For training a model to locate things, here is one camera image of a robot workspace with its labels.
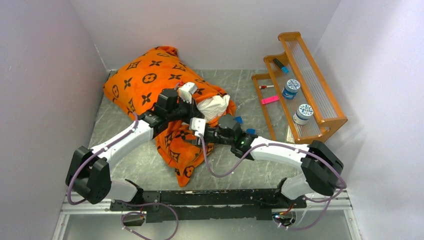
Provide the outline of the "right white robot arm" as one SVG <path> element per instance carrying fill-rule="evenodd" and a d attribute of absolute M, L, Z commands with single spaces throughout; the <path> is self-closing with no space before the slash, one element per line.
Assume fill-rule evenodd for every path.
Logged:
<path fill-rule="evenodd" d="M 192 118 L 190 128 L 203 148 L 207 143 L 230 146 L 230 151 L 239 158 L 231 172 L 245 159 L 275 162 L 299 170 L 298 175 L 282 179 L 276 189 L 274 199 L 282 208 L 306 194 L 318 193 L 332 198 L 336 190 L 347 187 L 341 177 L 343 163 L 319 140 L 309 144 L 269 140 L 242 130 L 232 115 L 222 116 L 216 127 L 209 126 L 203 118 Z"/>

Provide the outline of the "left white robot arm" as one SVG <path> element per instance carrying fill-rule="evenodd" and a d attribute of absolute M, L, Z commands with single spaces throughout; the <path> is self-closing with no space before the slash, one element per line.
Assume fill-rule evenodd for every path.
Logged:
<path fill-rule="evenodd" d="M 139 209 L 145 202 L 144 190 L 128 179 L 112 179 L 111 171 L 135 148 L 166 130 L 170 122 L 203 118 L 193 98 L 197 89 L 191 82 L 176 89 L 165 88 L 150 109 L 134 114 L 134 122 L 125 130 L 97 146 L 75 150 L 65 180 L 68 202 L 95 205 L 111 199 L 123 202 L 130 210 Z"/>

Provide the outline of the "orange wooden rack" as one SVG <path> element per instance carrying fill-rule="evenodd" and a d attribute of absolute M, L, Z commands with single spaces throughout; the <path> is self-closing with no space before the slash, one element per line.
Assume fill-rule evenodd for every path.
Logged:
<path fill-rule="evenodd" d="M 266 73 L 251 77 L 272 140 L 278 138 L 268 106 L 278 104 L 276 114 L 287 129 L 288 142 L 326 142 L 347 121 L 311 52 L 299 32 L 278 35 L 283 53 L 267 55 Z"/>

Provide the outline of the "white pillow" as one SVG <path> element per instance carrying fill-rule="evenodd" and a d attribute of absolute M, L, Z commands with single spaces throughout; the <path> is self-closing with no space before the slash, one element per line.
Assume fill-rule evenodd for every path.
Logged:
<path fill-rule="evenodd" d="M 198 103 L 197 109 L 203 114 L 207 122 L 222 116 L 230 103 L 229 95 L 215 95 Z"/>

